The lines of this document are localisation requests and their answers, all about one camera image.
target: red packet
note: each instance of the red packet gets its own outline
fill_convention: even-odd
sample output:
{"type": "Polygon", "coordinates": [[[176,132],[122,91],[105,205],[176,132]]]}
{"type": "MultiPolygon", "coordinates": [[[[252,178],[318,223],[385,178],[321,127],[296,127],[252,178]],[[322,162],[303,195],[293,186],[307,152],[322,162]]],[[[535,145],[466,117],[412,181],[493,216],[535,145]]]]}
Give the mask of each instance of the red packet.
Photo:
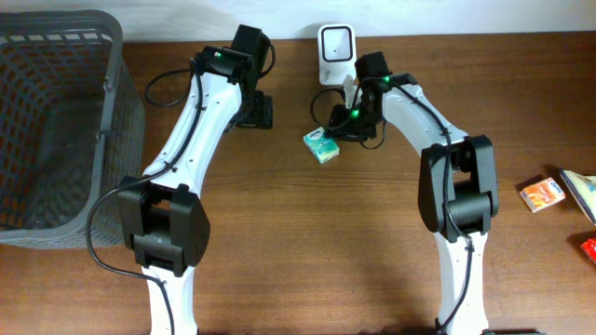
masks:
{"type": "Polygon", "coordinates": [[[596,263],[596,238],[589,239],[586,243],[581,245],[581,248],[583,248],[589,258],[596,263]]]}

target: wooden table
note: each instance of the wooden table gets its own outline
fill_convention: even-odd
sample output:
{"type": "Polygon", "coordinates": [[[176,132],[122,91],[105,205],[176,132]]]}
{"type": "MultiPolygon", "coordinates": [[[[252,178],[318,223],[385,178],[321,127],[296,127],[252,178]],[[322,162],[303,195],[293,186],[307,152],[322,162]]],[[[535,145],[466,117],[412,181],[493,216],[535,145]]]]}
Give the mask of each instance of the wooden table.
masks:
{"type": "MultiPolygon", "coordinates": [[[[359,38],[414,74],[455,125],[494,143],[501,209],[484,255],[492,328],[593,334],[596,266],[579,244],[596,231],[567,199],[531,214],[516,185],[558,167],[596,173],[596,33],[359,38]]],[[[199,43],[126,45],[142,92],[187,66],[199,43]]],[[[419,161],[390,127],[367,151],[341,143],[320,165],[302,142],[321,89],[315,40],[276,41],[278,63],[259,83],[274,97],[272,130],[223,136],[203,188],[211,222],[195,276],[195,316],[215,334],[356,334],[432,327],[440,305],[437,248],[416,205],[419,161]]],[[[160,89],[182,92],[185,77],[160,89]]],[[[322,99],[321,115],[332,98],[322,99]]],[[[143,163],[181,107],[146,105],[143,163]]],[[[123,247],[100,250],[138,270],[123,247]]],[[[96,266],[86,250],[0,247],[0,333],[146,334],[142,281],[96,266]]]]}

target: teal packet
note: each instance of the teal packet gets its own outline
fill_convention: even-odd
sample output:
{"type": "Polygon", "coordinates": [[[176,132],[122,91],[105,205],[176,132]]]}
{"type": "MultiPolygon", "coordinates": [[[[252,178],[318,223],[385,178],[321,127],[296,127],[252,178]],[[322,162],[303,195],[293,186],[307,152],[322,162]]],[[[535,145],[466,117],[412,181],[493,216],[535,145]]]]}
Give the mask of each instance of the teal packet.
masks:
{"type": "Polygon", "coordinates": [[[336,157],[339,154],[339,147],[333,139],[325,139],[325,129],[320,127],[305,135],[305,143],[310,152],[317,158],[320,164],[336,157]]]}

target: gray container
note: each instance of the gray container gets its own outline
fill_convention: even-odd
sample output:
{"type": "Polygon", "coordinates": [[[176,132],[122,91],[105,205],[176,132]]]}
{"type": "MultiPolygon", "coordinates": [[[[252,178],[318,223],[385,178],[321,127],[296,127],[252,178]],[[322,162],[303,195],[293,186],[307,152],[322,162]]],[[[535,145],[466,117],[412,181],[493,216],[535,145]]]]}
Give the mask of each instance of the gray container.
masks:
{"type": "MultiPolygon", "coordinates": [[[[0,14],[0,243],[85,246],[88,211],[141,168],[144,110],[107,13],[0,14]]],[[[94,245],[122,241],[114,199],[94,245]]]]}

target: yellow packet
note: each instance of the yellow packet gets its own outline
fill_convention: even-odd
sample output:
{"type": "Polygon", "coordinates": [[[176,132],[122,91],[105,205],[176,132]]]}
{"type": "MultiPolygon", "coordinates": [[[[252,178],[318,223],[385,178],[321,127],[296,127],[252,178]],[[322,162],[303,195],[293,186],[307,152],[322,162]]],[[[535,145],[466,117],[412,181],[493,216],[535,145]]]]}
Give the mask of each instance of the yellow packet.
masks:
{"type": "Polygon", "coordinates": [[[525,201],[533,213],[540,209],[550,207],[565,198],[565,193],[552,178],[545,179],[530,185],[520,192],[521,198],[525,201]]]}

